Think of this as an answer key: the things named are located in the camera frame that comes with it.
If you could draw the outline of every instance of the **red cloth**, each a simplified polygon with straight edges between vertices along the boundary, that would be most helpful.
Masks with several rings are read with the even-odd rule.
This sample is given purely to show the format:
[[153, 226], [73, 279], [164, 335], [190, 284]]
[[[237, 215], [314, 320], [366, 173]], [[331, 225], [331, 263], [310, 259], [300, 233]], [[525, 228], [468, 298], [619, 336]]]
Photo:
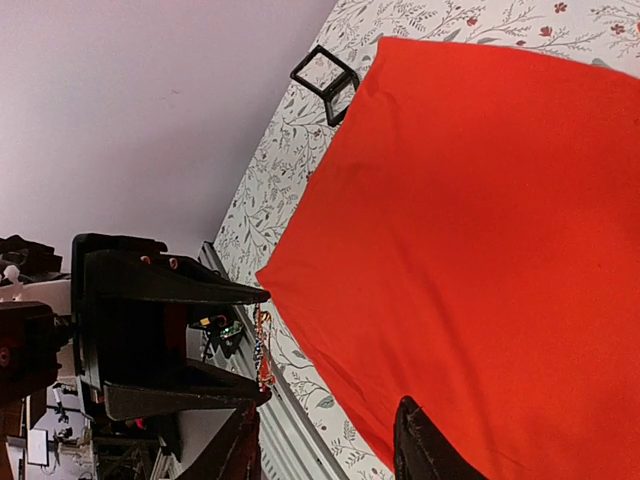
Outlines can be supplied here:
[[392, 464], [413, 396], [498, 478], [640, 475], [640, 82], [383, 39], [259, 272]]

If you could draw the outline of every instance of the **floral tablecloth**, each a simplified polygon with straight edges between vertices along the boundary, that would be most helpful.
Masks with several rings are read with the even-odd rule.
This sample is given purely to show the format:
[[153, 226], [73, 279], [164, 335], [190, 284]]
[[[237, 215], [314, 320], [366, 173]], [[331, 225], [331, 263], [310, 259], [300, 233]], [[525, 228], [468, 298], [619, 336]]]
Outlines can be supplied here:
[[[503, 45], [640, 77], [640, 0], [340, 0], [317, 43], [363, 77], [383, 35]], [[335, 74], [322, 59], [312, 67], [309, 75], [322, 84]], [[334, 132], [320, 99], [292, 83], [214, 242], [233, 280], [257, 285], [255, 272], [269, 259]], [[271, 307], [274, 359], [347, 475], [392, 478]]]

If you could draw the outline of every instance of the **black square object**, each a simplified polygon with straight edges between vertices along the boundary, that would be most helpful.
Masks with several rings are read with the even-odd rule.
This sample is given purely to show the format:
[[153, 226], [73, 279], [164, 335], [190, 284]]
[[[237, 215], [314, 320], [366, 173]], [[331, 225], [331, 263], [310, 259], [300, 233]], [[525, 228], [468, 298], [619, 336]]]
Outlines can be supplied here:
[[[329, 61], [333, 62], [335, 65], [339, 66], [342, 69], [342, 73], [338, 75], [338, 77], [331, 82], [326, 88], [321, 89], [309, 82], [308, 80], [302, 78], [300, 76], [300, 72], [304, 67], [309, 65], [311, 61], [316, 57], [316, 55], [323, 55]], [[344, 116], [347, 114], [348, 107], [345, 107], [342, 111], [335, 113], [333, 111], [333, 106], [331, 102], [338, 96], [338, 94], [344, 90], [349, 84], [353, 85], [354, 92], [358, 90], [360, 86], [360, 79], [358, 78], [358, 74], [350, 68], [346, 63], [341, 61], [338, 57], [333, 55], [326, 48], [321, 45], [316, 45], [316, 47], [309, 52], [309, 54], [304, 57], [302, 62], [300, 62], [296, 68], [291, 72], [291, 78], [298, 82], [303, 87], [308, 88], [313, 93], [318, 95], [324, 101], [324, 108], [327, 112], [327, 123], [330, 127], [336, 127], [340, 124], [342, 120], [344, 120]]]

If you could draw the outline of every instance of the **gray leaf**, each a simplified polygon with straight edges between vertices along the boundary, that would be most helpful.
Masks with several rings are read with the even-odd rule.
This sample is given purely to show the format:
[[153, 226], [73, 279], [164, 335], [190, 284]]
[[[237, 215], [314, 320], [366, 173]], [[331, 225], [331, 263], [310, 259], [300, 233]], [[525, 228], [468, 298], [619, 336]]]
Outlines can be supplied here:
[[601, 58], [594, 58], [593, 60], [591, 60], [591, 65], [595, 65], [596, 67], [611, 68]]
[[331, 408], [336, 404], [336, 401], [333, 399], [332, 395], [327, 395], [322, 400], [318, 402], [316, 408]]
[[374, 43], [378, 43], [378, 40], [380, 40], [383, 35], [384, 35], [383, 33], [379, 33], [378, 36], [376, 36], [376, 38], [374, 38], [373, 40], [371, 40], [369, 42], [369, 45], [373, 45]]
[[443, 42], [452, 42], [454, 38], [456, 38], [458, 36], [458, 34], [460, 33], [460, 30], [462, 30], [461, 28], [459, 28], [458, 30], [454, 30], [453, 32], [451, 32], [449, 35], [447, 35], [446, 37], [444, 37], [442, 39]]

